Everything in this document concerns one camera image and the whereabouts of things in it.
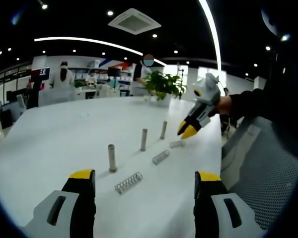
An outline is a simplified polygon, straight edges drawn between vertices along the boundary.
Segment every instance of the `ceiling vent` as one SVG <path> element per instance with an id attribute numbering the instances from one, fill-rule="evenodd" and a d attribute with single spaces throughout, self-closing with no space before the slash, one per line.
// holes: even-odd
<path id="1" fill-rule="evenodd" d="M 108 25 L 134 35 L 161 27 L 155 20 L 134 8 L 130 8 L 121 13 L 114 20 L 109 22 Z"/>

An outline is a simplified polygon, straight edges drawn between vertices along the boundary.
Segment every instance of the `metal cylinder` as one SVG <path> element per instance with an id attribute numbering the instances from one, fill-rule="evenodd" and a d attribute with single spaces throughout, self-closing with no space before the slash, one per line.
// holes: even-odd
<path id="1" fill-rule="evenodd" d="M 143 129 L 143 135 L 141 137 L 141 147 L 140 151 L 145 151 L 146 150 L 146 140 L 147 140 L 147 129 Z"/>
<path id="2" fill-rule="evenodd" d="M 116 172 L 116 161 L 115 161 L 115 146 L 108 145 L 108 156 L 109 156 L 109 172 Z"/>
<path id="3" fill-rule="evenodd" d="M 161 136 L 160 136 L 160 139 L 164 139 L 164 136 L 165 136 L 165 131 L 167 130 L 167 123 L 166 121 L 163 122 L 163 126 L 162 126 L 162 132 L 161 132 Z"/>

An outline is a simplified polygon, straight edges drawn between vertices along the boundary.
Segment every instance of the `black ceiling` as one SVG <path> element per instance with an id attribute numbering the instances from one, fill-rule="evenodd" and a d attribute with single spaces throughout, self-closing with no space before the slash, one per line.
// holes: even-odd
<path id="1" fill-rule="evenodd" d="M 140 56 L 95 43 L 78 41 L 34 42 L 41 37 L 82 37 L 122 45 L 157 59 L 171 57 L 216 60 L 215 48 L 205 14 L 197 0 L 43 0 L 42 10 L 37 0 L 0 1 L 0 69 L 20 61 L 31 60 L 46 50 L 47 55 L 84 55 L 138 61 Z M 274 37 L 261 18 L 258 0 L 208 0 L 220 41 L 223 70 L 249 77 L 266 77 L 274 47 Z M 129 8 L 135 8 L 162 27 L 132 35 L 107 24 Z M 109 17 L 106 12 L 114 11 Z M 190 61 L 190 65 L 216 68 L 210 62 Z"/>

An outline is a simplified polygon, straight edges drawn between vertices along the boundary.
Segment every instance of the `metal spring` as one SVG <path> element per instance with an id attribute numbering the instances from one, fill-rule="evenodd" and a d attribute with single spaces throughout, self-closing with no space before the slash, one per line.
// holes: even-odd
<path id="1" fill-rule="evenodd" d="M 184 146 L 185 143 L 183 140 L 178 140 L 178 141 L 174 141 L 170 143 L 170 148 L 174 148 L 174 147 L 179 147 L 179 146 Z"/>
<path id="2" fill-rule="evenodd" d="M 120 182 L 115 186 L 116 191 L 119 194 L 123 194 L 124 192 L 128 191 L 131 187 L 135 186 L 143 179 L 142 174 L 139 172 L 131 175 L 129 178 L 125 179 L 124 181 Z"/>
<path id="3" fill-rule="evenodd" d="M 152 162 L 157 165 L 159 164 L 162 160 L 164 160 L 165 158 L 167 158 L 170 155 L 170 151 L 169 150 L 165 150 L 163 152 L 161 152 L 160 154 L 154 156 L 154 158 L 152 159 Z"/>

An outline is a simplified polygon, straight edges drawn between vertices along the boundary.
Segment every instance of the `human hand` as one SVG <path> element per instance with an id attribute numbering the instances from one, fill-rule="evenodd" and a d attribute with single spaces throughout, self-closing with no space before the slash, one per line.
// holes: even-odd
<path id="1" fill-rule="evenodd" d="M 209 117 L 215 114 L 229 114 L 232 109 L 232 99 L 230 96 L 220 97 L 220 100 L 215 106 L 215 110 L 209 113 Z"/>

